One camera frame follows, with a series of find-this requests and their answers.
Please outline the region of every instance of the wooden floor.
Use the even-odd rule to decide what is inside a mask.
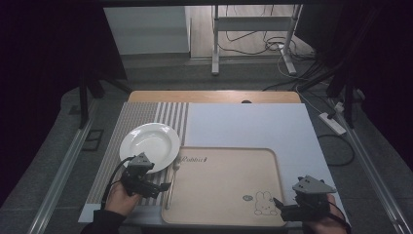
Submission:
[[[293,13],[292,5],[248,5],[248,6],[219,6],[219,16],[221,17],[259,17],[259,16],[275,16],[275,17],[290,17]],[[214,7],[212,6],[194,6],[189,7],[191,16],[191,58],[210,58],[213,45],[213,14]],[[228,38],[234,40],[249,32],[230,31]],[[236,41],[230,41],[227,38],[226,32],[219,32],[218,43],[224,49],[236,50],[248,54],[256,54],[265,51],[265,42],[272,37],[285,37],[286,32],[269,31],[255,32],[244,38]],[[291,43],[291,50],[300,55],[308,55],[313,49],[306,43],[293,36],[292,40],[296,44]],[[284,42],[282,38],[274,38],[271,42]],[[245,55],[233,51],[220,50],[221,57],[245,57]],[[279,56],[279,51],[265,51],[255,56]]]

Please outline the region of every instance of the black sleeve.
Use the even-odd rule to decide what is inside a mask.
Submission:
[[[119,234],[118,228],[125,216],[105,210],[94,211],[94,222],[83,228],[81,234]]]

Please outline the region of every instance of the cartoon bear drawing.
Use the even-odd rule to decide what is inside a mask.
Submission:
[[[270,192],[257,192],[255,198],[256,215],[277,215],[276,205]]]

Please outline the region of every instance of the metal utensil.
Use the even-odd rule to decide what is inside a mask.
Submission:
[[[175,177],[176,177],[176,171],[178,171],[179,168],[180,168],[180,162],[181,162],[181,157],[178,154],[178,156],[173,161],[173,165],[172,165],[173,175],[172,175],[172,179],[170,181],[170,188],[169,188],[169,192],[168,192],[167,202],[165,204],[165,209],[166,210],[169,210],[169,207],[170,207],[170,200],[172,199],[172,192],[173,192],[173,184],[174,184]]]

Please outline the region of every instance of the logo on tray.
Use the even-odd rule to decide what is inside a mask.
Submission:
[[[206,161],[207,161],[207,157],[197,158],[197,157],[187,157],[187,156],[184,156],[184,157],[182,157],[182,159],[181,159],[181,163],[204,163],[204,162],[206,162]]]

